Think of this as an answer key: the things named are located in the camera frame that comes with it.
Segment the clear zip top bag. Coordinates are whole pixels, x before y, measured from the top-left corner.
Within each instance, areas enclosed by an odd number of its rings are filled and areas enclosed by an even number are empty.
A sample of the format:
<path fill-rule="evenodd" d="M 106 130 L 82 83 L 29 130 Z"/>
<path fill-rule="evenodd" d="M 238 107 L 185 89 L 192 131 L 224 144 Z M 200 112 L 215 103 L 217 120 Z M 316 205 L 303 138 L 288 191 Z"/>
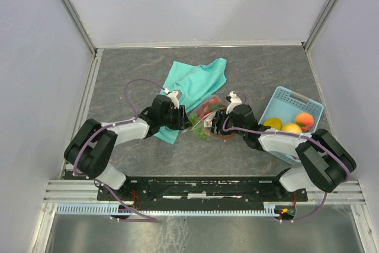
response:
<path fill-rule="evenodd" d="M 189 113 L 189 115 L 188 115 L 188 118 L 190 119 L 190 115 L 191 114 L 196 114 L 196 110 L 197 110 L 197 108 L 199 107 L 200 105 L 198 105 L 195 109 L 193 109 L 190 113 Z M 211 128 L 211 121 L 212 121 L 212 119 L 214 118 L 214 116 L 215 116 L 215 113 L 216 113 L 216 111 L 214 111 L 214 112 L 212 112 L 212 113 L 210 113 L 210 114 L 208 114 L 208 115 L 206 115 L 206 116 L 204 116 L 204 117 L 202 117 L 202 118 L 199 118 L 199 119 L 201 119 L 203 122 L 204 122 L 204 126 L 205 127 L 207 127 L 207 128 Z M 188 129 L 185 129 L 185 130 L 183 130 L 182 132 L 183 133 L 186 133 L 186 132 L 189 132 L 189 133 L 191 133 L 191 134 L 193 134 L 191 131 L 190 131 L 190 129 L 192 128 L 192 124 L 191 124 L 191 127 L 190 128 L 188 128 Z M 228 135 L 228 136 L 218 136 L 218 135 L 214 135 L 214 134 L 212 134 L 211 132 L 210 132 L 210 130 L 209 130 L 209 134 L 210 134 L 210 139 L 209 140 L 205 140 L 205 141 L 207 141 L 207 142 L 210 142 L 210 141 L 214 141 L 214 140 L 223 140 L 223 141 L 225 141 L 225 140 L 229 140 L 229 139 L 231 139 L 231 138 L 233 138 L 234 136 L 235 136 L 235 134 L 231 134 L 231 135 Z"/>

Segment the fake green grapes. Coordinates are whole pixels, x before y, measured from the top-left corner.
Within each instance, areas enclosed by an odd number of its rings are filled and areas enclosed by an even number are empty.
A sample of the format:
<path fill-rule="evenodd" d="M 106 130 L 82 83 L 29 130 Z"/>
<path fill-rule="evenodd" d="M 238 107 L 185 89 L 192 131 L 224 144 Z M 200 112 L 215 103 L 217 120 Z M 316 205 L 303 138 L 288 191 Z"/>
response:
<path fill-rule="evenodd" d="M 204 122 L 199 119 L 199 117 L 196 114 L 191 114 L 189 116 L 189 120 L 192 124 L 192 128 L 190 131 L 196 135 L 201 140 L 209 140 L 210 134 L 209 134 L 209 128 L 204 126 Z"/>

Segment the fake strawberries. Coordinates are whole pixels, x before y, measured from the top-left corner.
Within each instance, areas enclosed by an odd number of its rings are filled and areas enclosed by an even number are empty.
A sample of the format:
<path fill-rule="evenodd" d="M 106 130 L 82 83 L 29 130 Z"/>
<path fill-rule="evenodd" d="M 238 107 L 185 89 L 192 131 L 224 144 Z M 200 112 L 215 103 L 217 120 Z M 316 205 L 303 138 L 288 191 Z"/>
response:
<path fill-rule="evenodd" d="M 205 99 L 203 103 L 196 110 L 196 114 L 199 118 L 202 118 L 218 109 L 225 108 L 226 101 L 217 96 L 212 96 Z"/>

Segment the yellow fake starfruit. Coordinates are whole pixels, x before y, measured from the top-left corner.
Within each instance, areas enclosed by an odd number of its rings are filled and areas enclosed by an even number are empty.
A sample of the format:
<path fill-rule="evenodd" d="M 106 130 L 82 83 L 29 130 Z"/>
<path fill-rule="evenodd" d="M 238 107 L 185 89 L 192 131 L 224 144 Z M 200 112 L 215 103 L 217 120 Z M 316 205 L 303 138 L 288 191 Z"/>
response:
<path fill-rule="evenodd" d="M 276 130 L 281 130 L 282 129 L 282 121 L 278 117 L 271 117 L 267 119 L 264 123 L 264 126 L 270 127 Z"/>

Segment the yellow fake lemon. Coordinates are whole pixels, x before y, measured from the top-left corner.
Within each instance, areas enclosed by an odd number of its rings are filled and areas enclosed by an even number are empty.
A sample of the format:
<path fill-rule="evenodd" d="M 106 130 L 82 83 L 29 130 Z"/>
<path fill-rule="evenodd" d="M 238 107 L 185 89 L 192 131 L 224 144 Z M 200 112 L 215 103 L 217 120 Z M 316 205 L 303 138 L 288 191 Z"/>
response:
<path fill-rule="evenodd" d="M 286 123 L 282 126 L 281 131 L 301 134 L 303 131 L 301 127 L 295 123 Z"/>

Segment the fake peach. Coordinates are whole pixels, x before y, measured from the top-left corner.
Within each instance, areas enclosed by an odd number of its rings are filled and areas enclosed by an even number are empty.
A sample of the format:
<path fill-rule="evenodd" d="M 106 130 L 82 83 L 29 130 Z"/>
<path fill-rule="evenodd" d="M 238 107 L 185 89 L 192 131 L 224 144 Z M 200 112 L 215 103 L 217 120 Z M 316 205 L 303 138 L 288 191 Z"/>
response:
<path fill-rule="evenodd" d="M 309 113 L 300 113 L 296 115 L 294 122 L 303 132 L 310 131 L 314 126 L 314 118 Z"/>

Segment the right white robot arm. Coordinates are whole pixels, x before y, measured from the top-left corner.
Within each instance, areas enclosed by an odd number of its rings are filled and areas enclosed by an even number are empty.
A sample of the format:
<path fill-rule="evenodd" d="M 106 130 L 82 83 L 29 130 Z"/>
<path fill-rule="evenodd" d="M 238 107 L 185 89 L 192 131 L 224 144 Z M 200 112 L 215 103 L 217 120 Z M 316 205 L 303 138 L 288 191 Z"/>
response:
<path fill-rule="evenodd" d="M 238 134 L 246 145 L 262 152 L 279 152 L 298 158 L 301 165 L 278 175 L 272 195 L 286 200 L 301 188 L 317 187 L 331 193 L 350 179 L 356 162 L 347 150 L 325 129 L 313 133 L 291 133 L 259 124 L 249 105 L 240 104 L 233 110 L 217 110 L 211 132 Z"/>

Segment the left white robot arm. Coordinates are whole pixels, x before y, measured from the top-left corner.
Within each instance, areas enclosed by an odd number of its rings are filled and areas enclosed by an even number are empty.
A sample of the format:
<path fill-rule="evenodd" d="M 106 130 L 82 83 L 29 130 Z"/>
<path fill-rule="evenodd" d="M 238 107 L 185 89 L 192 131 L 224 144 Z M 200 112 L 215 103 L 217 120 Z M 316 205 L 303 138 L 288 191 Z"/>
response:
<path fill-rule="evenodd" d="M 180 105 L 180 91 L 157 95 L 150 107 L 135 119 L 115 123 L 100 123 L 88 119 L 66 148 L 63 157 L 72 164 L 74 175 L 84 175 L 110 187 L 111 194 L 119 200 L 131 193 L 127 176 L 110 162 L 115 146 L 137 139 L 147 139 L 162 127 L 184 130 L 192 126 L 185 106 Z"/>

